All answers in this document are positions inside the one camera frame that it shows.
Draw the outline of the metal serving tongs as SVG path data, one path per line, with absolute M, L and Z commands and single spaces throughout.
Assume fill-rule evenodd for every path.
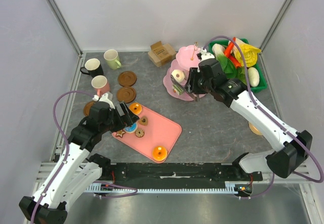
M 176 85 L 177 87 L 179 87 L 184 93 L 186 93 L 187 95 L 189 95 L 195 102 L 199 102 L 200 98 L 198 95 L 195 95 L 193 93 L 189 93 L 185 87 L 183 87 L 180 83 L 178 83 L 176 81 L 176 79 L 173 77 L 173 75 L 170 76 L 171 77 L 171 81 L 174 85 Z

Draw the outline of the green layered cake slice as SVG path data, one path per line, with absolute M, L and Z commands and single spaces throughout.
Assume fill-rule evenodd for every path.
M 184 90 L 175 84 L 172 86 L 172 89 L 173 89 L 173 92 L 176 93 L 177 95 L 181 95 L 184 93 Z

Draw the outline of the small orange glazed donut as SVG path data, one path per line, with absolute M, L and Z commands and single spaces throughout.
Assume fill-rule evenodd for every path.
M 156 162 L 162 162 L 166 159 L 168 151 L 164 146 L 156 146 L 152 151 L 152 157 Z

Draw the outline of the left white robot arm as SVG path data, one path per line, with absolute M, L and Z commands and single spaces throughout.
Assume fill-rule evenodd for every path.
M 24 196 L 19 207 L 30 223 L 64 223 L 75 200 L 94 181 L 111 176 L 110 159 L 90 155 L 103 134 L 118 132 L 139 120 L 125 103 L 95 102 L 71 131 L 66 148 L 43 185 Z

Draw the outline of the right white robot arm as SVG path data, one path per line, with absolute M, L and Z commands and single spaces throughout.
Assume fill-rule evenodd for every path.
M 267 170 L 287 178 L 308 158 L 312 135 L 283 123 L 256 100 L 239 79 L 227 79 L 216 59 L 206 59 L 198 67 L 191 67 L 185 88 L 196 95 L 211 94 L 255 126 L 271 145 L 270 151 L 243 155 L 232 167 L 235 179 L 241 181 L 251 172 Z

